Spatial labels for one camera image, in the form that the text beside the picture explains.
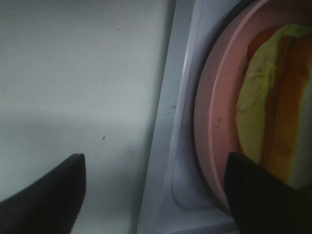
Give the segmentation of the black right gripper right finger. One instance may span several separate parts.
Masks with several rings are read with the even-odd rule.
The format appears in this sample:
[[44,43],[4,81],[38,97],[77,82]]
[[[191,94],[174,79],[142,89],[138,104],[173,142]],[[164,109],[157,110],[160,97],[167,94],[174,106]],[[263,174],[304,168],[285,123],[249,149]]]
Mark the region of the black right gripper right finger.
[[237,152],[230,152],[224,191],[242,234],[310,234],[312,185],[295,190]]

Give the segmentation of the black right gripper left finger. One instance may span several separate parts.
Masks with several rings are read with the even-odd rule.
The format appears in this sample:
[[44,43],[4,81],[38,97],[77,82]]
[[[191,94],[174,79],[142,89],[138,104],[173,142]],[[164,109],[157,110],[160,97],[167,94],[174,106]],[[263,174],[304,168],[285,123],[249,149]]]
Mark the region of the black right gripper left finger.
[[39,180],[0,203],[0,232],[69,234],[85,193],[85,155],[73,154]]

